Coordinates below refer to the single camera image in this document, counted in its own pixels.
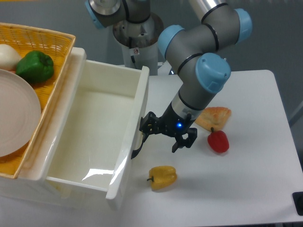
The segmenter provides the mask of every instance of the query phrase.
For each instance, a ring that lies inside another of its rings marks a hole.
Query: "toy bread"
[[[208,107],[201,112],[195,123],[208,131],[211,131],[212,127],[214,131],[218,131],[224,127],[231,113],[226,107]]]

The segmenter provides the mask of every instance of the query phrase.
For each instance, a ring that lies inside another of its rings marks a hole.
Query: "blue joint cap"
[[[205,53],[196,62],[196,76],[206,91],[216,94],[231,76],[231,68],[219,55]]]
[[[158,38],[158,48],[164,58],[171,40],[181,30],[184,30],[184,28],[182,28],[180,25],[171,25],[164,29],[164,31],[160,34]]]
[[[243,9],[235,9],[240,19],[240,34],[237,43],[250,37],[252,32],[252,21],[248,12]]]
[[[93,10],[91,9],[90,5],[89,5],[89,0],[86,0],[85,1],[85,6],[86,6],[86,9],[87,11],[89,12],[89,15],[91,17],[91,19],[93,20],[94,22],[94,25],[97,29],[102,29],[104,28],[104,26],[100,23],[100,21],[97,19],[97,17],[95,16]]]

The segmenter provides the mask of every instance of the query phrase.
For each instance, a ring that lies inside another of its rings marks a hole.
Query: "yellow bell pepper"
[[[149,171],[149,179],[151,181],[151,188],[158,190],[165,188],[177,179],[176,169],[172,166],[157,166]]]

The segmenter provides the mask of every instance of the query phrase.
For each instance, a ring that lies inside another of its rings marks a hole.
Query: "table surface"
[[[177,93],[176,75],[150,76],[146,112],[161,116]],[[218,155],[198,128],[191,148],[171,152],[174,138],[151,135],[132,160],[125,201],[111,211],[104,198],[88,196],[81,209],[0,197],[3,226],[222,226],[303,221],[292,193],[303,174],[275,77],[268,70],[233,72],[209,106],[232,110],[224,131],[230,149]],[[154,166],[171,165],[177,181],[153,192]]]

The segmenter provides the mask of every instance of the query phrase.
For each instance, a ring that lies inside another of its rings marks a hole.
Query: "black object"
[[[191,120],[191,114],[186,119],[179,118],[173,111],[171,105],[168,106],[162,117],[157,117],[153,112],[148,112],[144,118],[141,118],[139,130],[143,133],[141,146],[137,150],[133,150],[131,159],[135,158],[142,149],[143,143],[149,135],[163,134],[174,137],[176,143],[172,146],[171,151],[176,152],[178,148],[190,148],[197,138],[197,129],[190,128],[194,122]]]
[[[293,199],[298,215],[303,216],[303,192],[294,192]]]

